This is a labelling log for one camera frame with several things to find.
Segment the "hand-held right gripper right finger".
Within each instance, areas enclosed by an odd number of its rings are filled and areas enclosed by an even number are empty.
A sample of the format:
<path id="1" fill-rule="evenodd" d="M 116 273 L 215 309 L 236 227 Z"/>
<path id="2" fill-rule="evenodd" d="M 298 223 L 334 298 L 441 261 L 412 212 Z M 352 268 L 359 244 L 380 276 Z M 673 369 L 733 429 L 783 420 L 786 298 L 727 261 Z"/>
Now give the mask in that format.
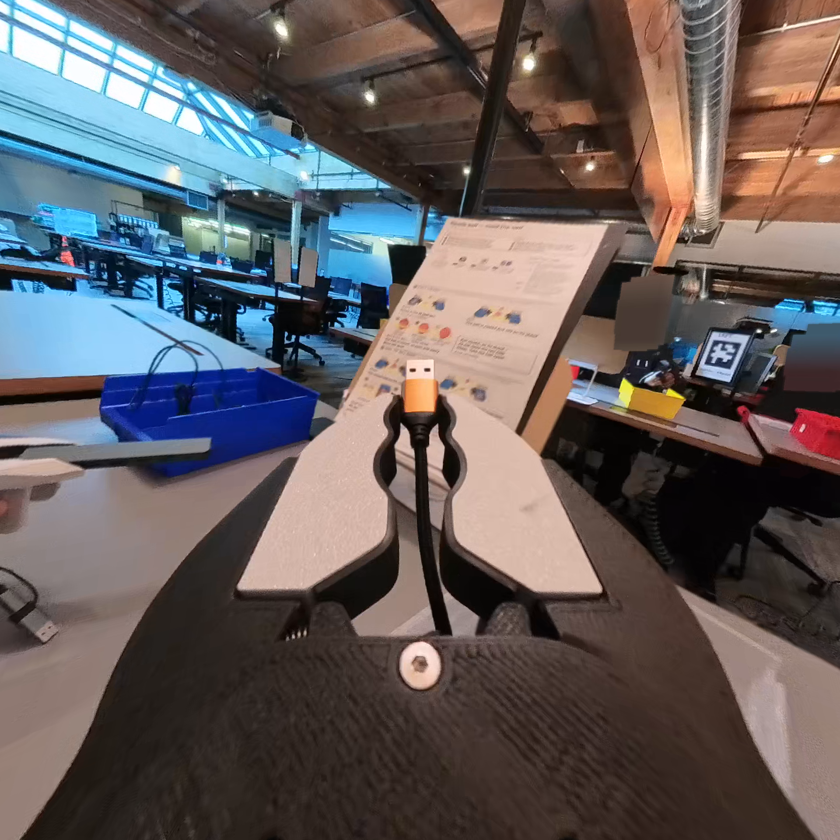
<path id="1" fill-rule="evenodd" d="M 532 611 L 601 600 L 603 583 L 542 458 L 465 398 L 442 396 L 438 409 L 446 591 L 483 621 L 509 602 Z"/>

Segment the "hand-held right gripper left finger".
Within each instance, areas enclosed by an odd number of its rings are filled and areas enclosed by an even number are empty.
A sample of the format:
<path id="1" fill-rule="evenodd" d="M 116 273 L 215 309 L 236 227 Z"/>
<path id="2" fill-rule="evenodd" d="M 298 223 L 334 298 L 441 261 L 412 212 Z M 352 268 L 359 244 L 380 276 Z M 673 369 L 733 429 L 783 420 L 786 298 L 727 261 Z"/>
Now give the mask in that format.
<path id="1" fill-rule="evenodd" d="M 338 418 L 297 457 L 236 585 L 250 601 L 337 603 L 355 618 L 399 571 L 395 443 L 402 403 L 381 395 Z"/>

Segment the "slim grey USB hub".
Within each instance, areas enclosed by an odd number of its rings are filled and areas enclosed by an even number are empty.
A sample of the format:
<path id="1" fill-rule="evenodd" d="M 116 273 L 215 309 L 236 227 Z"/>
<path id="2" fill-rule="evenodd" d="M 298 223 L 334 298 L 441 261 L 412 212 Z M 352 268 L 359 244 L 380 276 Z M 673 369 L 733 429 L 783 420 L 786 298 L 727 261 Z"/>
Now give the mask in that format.
<path id="1" fill-rule="evenodd" d="M 30 446 L 17 458 L 55 459 L 83 469 L 170 463 L 206 459 L 212 450 L 210 437 L 133 441 L 113 444 L 53 444 Z"/>

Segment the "blue plastic bin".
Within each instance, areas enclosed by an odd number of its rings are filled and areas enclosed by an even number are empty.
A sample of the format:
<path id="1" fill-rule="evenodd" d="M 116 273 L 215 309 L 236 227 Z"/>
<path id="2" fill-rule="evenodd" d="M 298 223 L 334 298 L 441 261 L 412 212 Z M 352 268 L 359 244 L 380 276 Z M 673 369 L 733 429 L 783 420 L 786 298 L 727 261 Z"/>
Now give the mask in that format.
<path id="1" fill-rule="evenodd" d="M 211 438 L 201 460 L 152 465 L 167 478 L 306 442 L 319 394 L 266 369 L 110 376 L 99 413 L 121 442 Z"/>

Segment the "black braided cable orange plugs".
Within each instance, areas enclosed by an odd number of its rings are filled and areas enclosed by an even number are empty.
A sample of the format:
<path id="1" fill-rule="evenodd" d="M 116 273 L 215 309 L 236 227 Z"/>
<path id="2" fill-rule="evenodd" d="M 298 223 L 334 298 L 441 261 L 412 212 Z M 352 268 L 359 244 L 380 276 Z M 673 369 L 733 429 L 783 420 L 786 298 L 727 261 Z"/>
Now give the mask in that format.
<path id="1" fill-rule="evenodd" d="M 413 450 L 417 545 L 435 632 L 449 636 L 452 626 L 438 574 L 428 486 L 427 449 L 438 423 L 437 409 L 438 382 L 434 362 L 409 360 L 402 389 L 402 425 Z"/>

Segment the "grey desk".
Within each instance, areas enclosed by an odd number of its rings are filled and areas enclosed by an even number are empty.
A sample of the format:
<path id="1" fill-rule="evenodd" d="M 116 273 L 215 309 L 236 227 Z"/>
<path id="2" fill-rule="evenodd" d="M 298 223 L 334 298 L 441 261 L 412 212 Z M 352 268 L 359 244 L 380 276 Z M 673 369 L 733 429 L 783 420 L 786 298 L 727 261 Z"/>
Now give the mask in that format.
<path id="1" fill-rule="evenodd" d="M 88 471 L 2 536 L 2 565 L 35 584 L 59 632 L 2 620 L 2 838 L 20 838 L 67 771 L 124 646 L 176 566 L 301 445 L 180 479 Z M 709 637 L 752 737 L 819 838 L 839 838 L 838 668 L 680 592 Z"/>

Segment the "wood-edged background desk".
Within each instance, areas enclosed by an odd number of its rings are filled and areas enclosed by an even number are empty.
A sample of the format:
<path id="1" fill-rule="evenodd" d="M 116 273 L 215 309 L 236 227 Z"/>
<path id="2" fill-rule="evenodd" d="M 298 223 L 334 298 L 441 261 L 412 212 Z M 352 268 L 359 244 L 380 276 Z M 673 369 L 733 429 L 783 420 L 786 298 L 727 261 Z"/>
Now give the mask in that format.
<path id="1" fill-rule="evenodd" d="M 573 381 L 567 405 L 594 417 L 633 427 L 658 438 L 671 439 L 708 453 L 737 460 L 749 466 L 761 466 L 763 452 L 751 433 L 741 423 L 687 407 L 675 418 L 630 411 L 618 401 L 618 389 L 608 385 Z"/>

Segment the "white table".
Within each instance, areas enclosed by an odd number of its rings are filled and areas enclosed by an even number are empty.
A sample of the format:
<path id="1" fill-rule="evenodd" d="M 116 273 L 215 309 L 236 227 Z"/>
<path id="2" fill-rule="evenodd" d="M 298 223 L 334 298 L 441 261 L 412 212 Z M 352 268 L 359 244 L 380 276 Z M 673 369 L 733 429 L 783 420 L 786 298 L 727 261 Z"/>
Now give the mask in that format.
<path id="1" fill-rule="evenodd" d="M 150 304 L 77 293 L 1 294 L 1 396 L 100 392 L 113 375 L 141 375 L 166 346 L 162 372 L 257 368 L 275 362 Z"/>

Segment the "yellow plastic bin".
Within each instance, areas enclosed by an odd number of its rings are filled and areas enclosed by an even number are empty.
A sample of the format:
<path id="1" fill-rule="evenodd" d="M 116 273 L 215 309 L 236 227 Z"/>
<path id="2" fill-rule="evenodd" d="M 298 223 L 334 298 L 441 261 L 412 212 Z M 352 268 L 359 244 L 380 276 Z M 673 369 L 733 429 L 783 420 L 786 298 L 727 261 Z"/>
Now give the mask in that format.
<path id="1" fill-rule="evenodd" d="M 618 403 L 627 411 L 672 421 L 685 403 L 685 397 L 672 389 L 651 390 L 623 379 L 618 390 Z"/>

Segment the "black office chair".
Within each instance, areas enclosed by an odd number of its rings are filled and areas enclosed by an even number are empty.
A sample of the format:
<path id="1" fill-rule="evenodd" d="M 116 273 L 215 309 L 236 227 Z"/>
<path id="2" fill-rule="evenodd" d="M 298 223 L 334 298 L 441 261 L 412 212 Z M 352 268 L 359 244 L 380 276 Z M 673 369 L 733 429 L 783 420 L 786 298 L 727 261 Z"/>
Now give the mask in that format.
<path id="1" fill-rule="evenodd" d="M 359 329 L 378 330 L 390 318 L 388 287 L 360 283 Z"/>
<path id="2" fill-rule="evenodd" d="M 286 353 L 283 363 L 283 373 L 287 378 L 298 381 L 305 378 L 299 366 L 300 353 L 309 354 L 319 366 L 325 361 L 312 347 L 303 342 L 304 337 L 311 337 L 322 332 L 329 305 L 330 278 L 317 276 L 313 287 L 306 287 L 303 297 L 309 301 L 292 303 L 283 314 L 283 333 L 286 342 Z"/>

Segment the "tablet with marker tag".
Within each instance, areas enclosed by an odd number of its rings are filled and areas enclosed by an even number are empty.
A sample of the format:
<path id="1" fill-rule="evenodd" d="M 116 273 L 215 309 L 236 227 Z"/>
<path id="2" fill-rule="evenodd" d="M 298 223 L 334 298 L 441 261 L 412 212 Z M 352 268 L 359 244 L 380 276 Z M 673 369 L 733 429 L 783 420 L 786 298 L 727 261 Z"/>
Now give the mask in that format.
<path id="1" fill-rule="evenodd" d="M 692 377 L 708 384 L 735 385 L 754 342 L 754 331 L 710 328 Z"/>

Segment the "black panel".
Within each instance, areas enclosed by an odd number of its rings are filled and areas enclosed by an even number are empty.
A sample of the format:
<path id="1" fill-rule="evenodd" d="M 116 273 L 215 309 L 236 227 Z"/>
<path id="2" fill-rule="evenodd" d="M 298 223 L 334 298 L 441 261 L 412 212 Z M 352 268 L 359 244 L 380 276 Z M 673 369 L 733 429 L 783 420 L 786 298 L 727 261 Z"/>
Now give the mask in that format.
<path id="1" fill-rule="evenodd" d="M 389 244 L 387 254 L 392 284 L 408 286 L 423 264 L 427 249 L 424 245 Z"/>

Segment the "red plastic bin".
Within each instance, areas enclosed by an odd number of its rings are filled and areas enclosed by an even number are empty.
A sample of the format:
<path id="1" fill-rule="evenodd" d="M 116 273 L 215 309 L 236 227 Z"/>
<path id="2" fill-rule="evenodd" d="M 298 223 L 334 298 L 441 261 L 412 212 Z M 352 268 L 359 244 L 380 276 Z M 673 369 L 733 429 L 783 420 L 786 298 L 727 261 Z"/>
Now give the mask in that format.
<path id="1" fill-rule="evenodd" d="M 791 436 L 811 453 L 839 460 L 838 416 L 797 408 Z"/>

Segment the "ceiling projector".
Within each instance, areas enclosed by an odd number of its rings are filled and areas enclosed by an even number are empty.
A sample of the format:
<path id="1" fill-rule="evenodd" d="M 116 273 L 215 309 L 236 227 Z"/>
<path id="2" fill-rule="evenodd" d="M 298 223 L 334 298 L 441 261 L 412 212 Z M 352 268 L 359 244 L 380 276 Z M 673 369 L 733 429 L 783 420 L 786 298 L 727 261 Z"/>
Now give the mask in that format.
<path id="1" fill-rule="evenodd" d="M 256 112 L 248 131 L 260 142 L 281 151 L 298 153 L 308 143 L 307 133 L 297 121 L 270 110 Z"/>

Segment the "black pole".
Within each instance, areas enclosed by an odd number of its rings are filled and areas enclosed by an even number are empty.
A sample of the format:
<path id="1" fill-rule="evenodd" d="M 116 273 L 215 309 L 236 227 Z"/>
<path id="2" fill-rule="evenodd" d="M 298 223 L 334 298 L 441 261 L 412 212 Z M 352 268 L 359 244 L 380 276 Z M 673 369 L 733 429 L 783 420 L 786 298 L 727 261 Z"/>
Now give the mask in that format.
<path id="1" fill-rule="evenodd" d="M 505 1 L 502 5 L 476 140 L 458 213 L 460 217 L 473 217 L 480 210 L 499 126 L 508 100 L 508 84 L 525 7 L 525 1 Z"/>

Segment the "silver ventilation duct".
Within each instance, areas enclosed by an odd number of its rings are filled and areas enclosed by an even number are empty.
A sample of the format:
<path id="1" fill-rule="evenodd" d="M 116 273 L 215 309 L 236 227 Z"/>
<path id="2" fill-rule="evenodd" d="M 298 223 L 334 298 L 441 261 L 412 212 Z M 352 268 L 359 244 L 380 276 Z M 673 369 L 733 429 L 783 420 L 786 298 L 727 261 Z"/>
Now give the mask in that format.
<path id="1" fill-rule="evenodd" d="M 689 136 L 694 183 L 693 233 L 714 233 L 721 221 L 740 1 L 679 3 L 686 58 Z"/>

